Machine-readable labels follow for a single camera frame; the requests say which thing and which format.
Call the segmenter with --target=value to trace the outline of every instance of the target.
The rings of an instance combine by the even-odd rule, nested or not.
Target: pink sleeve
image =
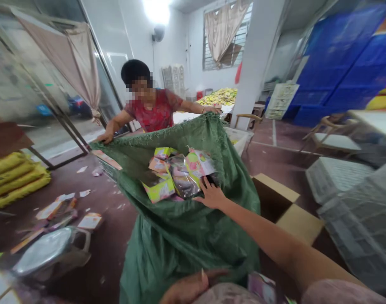
[[[135,100],[130,100],[125,104],[124,110],[132,117],[135,118]]]
[[[180,108],[183,99],[168,89],[165,89],[165,94],[167,97],[167,102],[170,104],[172,111],[176,112]]]
[[[341,281],[313,283],[303,294],[302,304],[386,304],[386,298],[362,286]]]

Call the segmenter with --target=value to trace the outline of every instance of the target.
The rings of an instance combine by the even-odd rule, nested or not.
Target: white pillar
[[[286,0],[254,0],[251,24],[243,52],[242,70],[232,114],[235,126],[237,114],[252,113],[265,80],[267,62]],[[246,130],[249,118],[240,118],[237,129]]]

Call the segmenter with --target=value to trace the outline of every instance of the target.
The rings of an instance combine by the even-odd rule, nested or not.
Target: yellow sack
[[[43,168],[43,170],[45,170],[45,172],[41,178],[0,197],[0,208],[12,203],[19,198],[23,198],[49,184],[51,181],[49,172],[45,168]]]
[[[376,96],[366,106],[366,110],[386,109],[386,96]]]
[[[0,158],[0,173],[6,172],[14,168],[26,160],[27,158],[22,152],[14,152],[11,153],[9,156]]]
[[[26,162],[18,165],[17,167],[0,174],[0,186],[4,185],[16,178],[23,176],[27,172],[30,172],[35,167],[35,163],[32,160],[27,160]]]
[[[28,172],[27,174],[15,179],[15,180],[12,180],[11,182],[9,182],[7,184],[1,185],[0,186],[0,196],[7,193],[7,192],[13,191],[14,189],[18,189],[20,187],[23,187],[23,186],[39,179],[45,173],[46,173],[45,168],[41,164],[36,164],[34,170]]]

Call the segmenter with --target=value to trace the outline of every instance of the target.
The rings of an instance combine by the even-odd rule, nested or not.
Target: red floral shirt
[[[183,99],[168,89],[156,89],[152,110],[146,109],[140,100],[131,100],[124,110],[141,124],[145,132],[153,132],[173,126],[173,113],[182,102]]]

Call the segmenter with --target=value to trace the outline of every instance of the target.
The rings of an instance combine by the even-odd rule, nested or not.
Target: hand
[[[224,269],[206,272],[201,270],[178,280],[166,291],[160,300],[160,304],[191,304],[214,283],[217,277],[226,274],[228,274],[228,271]]]
[[[211,209],[220,209],[228,201],[221,188],[210,184],[206,177],[200,180],[200,187],[204,193],[204,198],[198,196],[193,198],[194,201],[199,201]]]
[[[204,107],[203,113],[207,113],[207,112],[214,112],[214,113],[217,113],[217,114],[221,114],[222,113],[221,109],[216,109],[216,108],[210,107],[210,106]]]
[[[103,144],[109,144],[113,141],[114,134],[110,133],[104,133],[103,135],[100,135],[97,137],[96,141],[102,141]]]

